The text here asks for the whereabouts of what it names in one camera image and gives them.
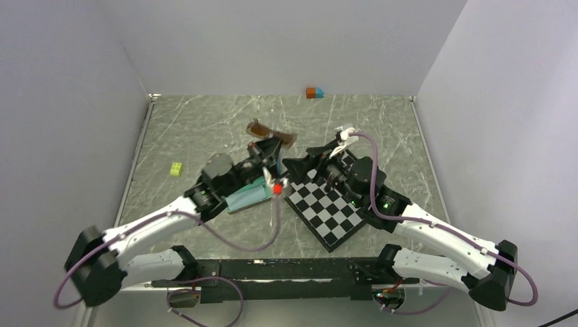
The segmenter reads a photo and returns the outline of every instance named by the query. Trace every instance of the yellow lego brick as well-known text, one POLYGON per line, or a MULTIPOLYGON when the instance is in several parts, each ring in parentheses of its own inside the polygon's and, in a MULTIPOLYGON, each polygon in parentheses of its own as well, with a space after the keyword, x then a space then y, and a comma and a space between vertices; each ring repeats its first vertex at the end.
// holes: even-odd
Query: yellow lego brick
POLYGON ((181 175, 181 168, 182 167, 183 167, 183 164, 181 164, 180 162, 173 162, 172 166, 170 167, 170 175, 175 176, 175 177, 179 177, 181 175))

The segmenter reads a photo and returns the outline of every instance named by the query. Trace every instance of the brown object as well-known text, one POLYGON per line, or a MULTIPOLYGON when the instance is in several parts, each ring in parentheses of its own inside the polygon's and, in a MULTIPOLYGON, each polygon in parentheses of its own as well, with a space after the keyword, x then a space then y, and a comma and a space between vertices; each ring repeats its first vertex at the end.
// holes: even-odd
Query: brown object
POLYGON ((305 90, 305 97, 307 99, 315 99, 316 96, 316 92, 315 92, 315 88, 314 87, 307 87, 307 89, 305 90))
POLYGON ((281 131, 274 131, 265 125, 261 125, 257 118, 247 125, 247 133, 261 140, 266 140, 267 138, 276 136, 283 141, 283 147, 285 149, 289 149, 297 139, 297 134, 287 134, 281 131))

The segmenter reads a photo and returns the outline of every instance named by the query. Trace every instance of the white wall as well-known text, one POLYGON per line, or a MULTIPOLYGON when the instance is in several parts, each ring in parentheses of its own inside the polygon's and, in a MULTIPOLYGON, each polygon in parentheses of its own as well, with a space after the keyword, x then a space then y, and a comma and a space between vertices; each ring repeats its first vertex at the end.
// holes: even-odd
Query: white wall
POLYGON ((466 0, 101 0, 147 91, 414 95, 466 0))
MULTIPOLYGON (((578 307, 577 16, 572 0, 469 0, 418 95, 452 222, 516 243, 538 284, 538 304, 494 313, 498 326, 578 307)), ((521 275, 512 297, 530 299, 521 275)))
POLYGON ((52 307, 64 261, 114 221, 148 97, 103 18, 91 0, 0 4, 0 326, 70 324, 52 307))

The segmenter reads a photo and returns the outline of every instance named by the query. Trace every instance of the gray marble table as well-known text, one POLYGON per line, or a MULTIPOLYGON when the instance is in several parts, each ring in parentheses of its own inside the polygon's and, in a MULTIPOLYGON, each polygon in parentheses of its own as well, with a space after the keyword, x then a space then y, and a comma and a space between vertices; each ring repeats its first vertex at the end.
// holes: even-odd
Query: gray marble table
MULTIPOLYGON (((245 133, 245 128, 253 118, 274 129, 298 134, 284 157, 302 157, 307 147, 332 140, 334 128, 352 123, 377 140, 379 166, 388 174, 386 184, 446 220, 407 97, 327 95, 324 99, 306 99, 299 95, 197 95, 161 96, 156 101, 120 224, 136 220, 180 196, 196 182, 212 154, 227 153, 235 162, 246 158, 247 143, 254 139, 245 133), (183 164, 180 177, 169 175, 172 162, 183 164)), ((363 139, 350 149, 358 157, 371 155, 371 145, 363 139)), ((268 202, 233 215, 223 212, 209 225, 237 244, 256 247, 271 237, 272 205, 268 202)), ((350 258, 376 256, 387 243, 417 246, 411 240, 366 225, 328 253, 283 201, 281 234, 264 251, 234 250, 199 227, 175 234, 154 246, 151 252, 185 245, 198 259, 350 258)))

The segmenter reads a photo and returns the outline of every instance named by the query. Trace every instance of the chessboard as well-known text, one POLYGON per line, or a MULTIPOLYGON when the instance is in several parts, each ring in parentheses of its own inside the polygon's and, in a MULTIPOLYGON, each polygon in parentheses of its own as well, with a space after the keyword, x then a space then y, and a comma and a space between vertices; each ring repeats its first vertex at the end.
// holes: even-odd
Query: chessboard
MULTIPOLYGON (((356 160, 350 151, 344 152, 342 161, 347 169, 356 160)), ((316 173, 312 169, 307 172, 302 184, 291 183, 292 193, 285 200, 323 247, 332 252, 362 228, 365 221, 355 213, 357 209, 347 203, 340 192, 335 189, 326 192, 322 178, 313 181, 316 173)))

